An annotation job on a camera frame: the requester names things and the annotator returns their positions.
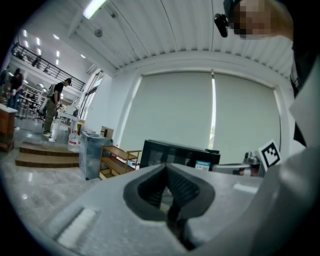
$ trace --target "step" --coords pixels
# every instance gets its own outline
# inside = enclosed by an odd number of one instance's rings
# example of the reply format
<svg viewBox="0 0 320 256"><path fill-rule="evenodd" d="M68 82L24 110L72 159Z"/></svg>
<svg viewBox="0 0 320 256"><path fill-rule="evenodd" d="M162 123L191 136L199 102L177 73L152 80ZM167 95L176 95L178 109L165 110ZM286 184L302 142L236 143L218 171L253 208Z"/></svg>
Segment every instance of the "step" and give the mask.
<svg viewBox="0 0 320 256"><path fill-rule="evenodd" d="M29 153L19 153L15 165L40 168L70 168L79 167L78 156L52 156Z"/></svg>
<svg viewBox="0 0 320 256"><path fill-rule="evenodd" d="M21 153L54 157L78 157L79 153L68 151L66 147L49 146L24 142L20 146Z"/></svg>

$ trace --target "gray floor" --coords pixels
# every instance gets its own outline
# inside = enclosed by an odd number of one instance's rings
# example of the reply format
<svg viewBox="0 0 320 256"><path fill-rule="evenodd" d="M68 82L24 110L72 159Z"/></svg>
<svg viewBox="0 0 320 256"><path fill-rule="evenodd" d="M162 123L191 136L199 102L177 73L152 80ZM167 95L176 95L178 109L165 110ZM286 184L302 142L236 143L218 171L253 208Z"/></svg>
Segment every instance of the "gray floor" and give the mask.
<svg viewBox="0 0 320 256"><path fill-rule="evenodd" d="M30 168L15 165L19 146L24 142L66 147L67 127L61 127L57 142L49 142L42 135L43 121L16 119L14 149L0 152L0 177L16 212L25 222L38 227L68 202L92 187L98 179L86 181L78 167L75 168Z"/></svg>

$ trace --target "khaki pants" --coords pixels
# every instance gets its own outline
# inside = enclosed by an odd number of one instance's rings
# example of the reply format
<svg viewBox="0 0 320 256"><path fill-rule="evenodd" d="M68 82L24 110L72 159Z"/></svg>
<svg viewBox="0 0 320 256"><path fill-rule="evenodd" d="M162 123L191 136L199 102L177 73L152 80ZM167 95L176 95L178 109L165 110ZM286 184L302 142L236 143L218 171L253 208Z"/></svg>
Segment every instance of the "khaki pants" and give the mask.
<svg viewBox="0 0 320 256"><path fill-rule="evenodd" d="M52 102L50 98L48 99L46 107L47 109L46 109L46 116L44 120L43 134L50 133L51 124L55 117L55 112L56 112L56 105Z"/></svg>

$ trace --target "metal railing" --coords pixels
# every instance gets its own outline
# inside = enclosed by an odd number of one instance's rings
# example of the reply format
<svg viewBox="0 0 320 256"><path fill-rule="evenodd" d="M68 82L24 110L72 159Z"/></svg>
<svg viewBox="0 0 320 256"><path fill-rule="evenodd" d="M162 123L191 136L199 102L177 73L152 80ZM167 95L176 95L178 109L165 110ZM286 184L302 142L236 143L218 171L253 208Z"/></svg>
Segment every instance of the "metal railing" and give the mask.
<svg viewBox="0 0 320 256"><path fill-rule="evenodd" d="M83 86L85 85L84 82L80 81L79 79L75 78L74 76L68 74L67 72L61 70L57 66L51 64L50 62L46 61L45 59L41 58L34 52L28 50L27 48L19 45L16 48L11 50L11 53L17 57L18 59L29 63L33 67L38 68L39 70L45 72L46 74L60 80L64 81L67 78L71 78L72 87L79 90L81 92Z"/></svg>

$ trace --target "roller blind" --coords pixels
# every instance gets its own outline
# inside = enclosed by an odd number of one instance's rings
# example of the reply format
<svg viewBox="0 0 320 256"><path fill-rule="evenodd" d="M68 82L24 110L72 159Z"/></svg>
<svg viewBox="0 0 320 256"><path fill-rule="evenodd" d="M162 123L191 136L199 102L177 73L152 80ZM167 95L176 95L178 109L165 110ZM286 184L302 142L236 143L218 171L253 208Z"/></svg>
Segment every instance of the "roller blind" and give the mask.
<svg viewBox="0 0 320 256"><path fill-rule="evenodd" d="M142 150L145 140L150 139L205 149L211 119L211 73L145 76L133 99L120 147Z"/></svg>
<svg viewBox="0 0 320 256"><path fill-rule="evenodd" d="M213 149L221 164L241 163L271 139L280 146L280 118L274 91L259 83L214 74L216 119Z"/></svg>

